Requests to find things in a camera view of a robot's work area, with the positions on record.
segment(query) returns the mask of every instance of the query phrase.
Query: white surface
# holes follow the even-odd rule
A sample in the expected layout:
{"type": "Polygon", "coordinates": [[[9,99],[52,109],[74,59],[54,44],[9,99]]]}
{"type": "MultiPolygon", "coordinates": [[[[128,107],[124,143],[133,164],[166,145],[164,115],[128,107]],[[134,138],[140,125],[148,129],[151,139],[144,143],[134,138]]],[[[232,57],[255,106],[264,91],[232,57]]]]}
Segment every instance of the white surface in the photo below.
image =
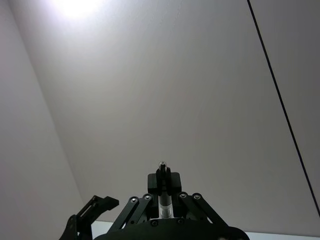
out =
{"type": "Polygon", "coordinates": [[[78,19],[94,15],[101,7],[102,0],[52,0],[52,6],[58,14],[78,19]]]}
{"type": "MultiPolygon", "coordinates": [[[[112,222],[95,221],[92,226],[93,239],[105,234],[112,226],[112,222]]],[[[320,237],[308,237],[308,236],[292,236],[292,235],[279,235],[279,234],[267,234],[267,233],[246,233],[250,240],[320,240],[320,237]]]]}
{"type": "Polygon", "coordinates": [[[231,226],[320,236],[245,0],[11,3],[83,201],[120,200],[103,220],[165,160],[231,226]]]}
{"type": "Polygon", "coordinates": [[[252,7],[320,204],[320,1],[253,0],[252,7]]]}
{"type": "Polygon", "coordinates": [[[0,239],[56,240],[83,205],[7,4],[0,1],[0,239]]]}

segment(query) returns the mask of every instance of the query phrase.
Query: metal rivet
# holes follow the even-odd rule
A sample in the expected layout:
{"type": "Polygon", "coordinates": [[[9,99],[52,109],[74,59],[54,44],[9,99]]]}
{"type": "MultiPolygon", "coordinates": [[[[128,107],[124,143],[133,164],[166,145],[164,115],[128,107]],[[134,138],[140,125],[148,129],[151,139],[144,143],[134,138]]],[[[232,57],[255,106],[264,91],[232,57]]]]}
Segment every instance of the metal rivet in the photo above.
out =
{"type": "Polygon", "coordinates": [[[196,194],[196,195],[193,196],[193,198],[198,200],[198,199],[201,198],[201,196],[199,194],[196,194]]]}
{"type": "Polygon", "coordinates": [[[138,199],[136,197],[133,197],[130,199],[130,202],[135,203],[136,201],[138,201],[138,199]]]}
{"type": "Polygon", "coordinates": [[[158,221],[157,221],[157,220],[152,220],[152,221],[151,221],[151,226],[152,226],[152,227],[158,226],[158,221]]]}
{"type": "Polygon", "coordinates": [[[161,170],[162,168],[167,169],[167,163],[165,161],[159,162],[159,169],[161,170]]]}
{"type": "Polygon", "coordinates": [[[178,221],[176,221],[178,224],[183,224],[184,220],[183,219],[178,219],[178,221]]]}

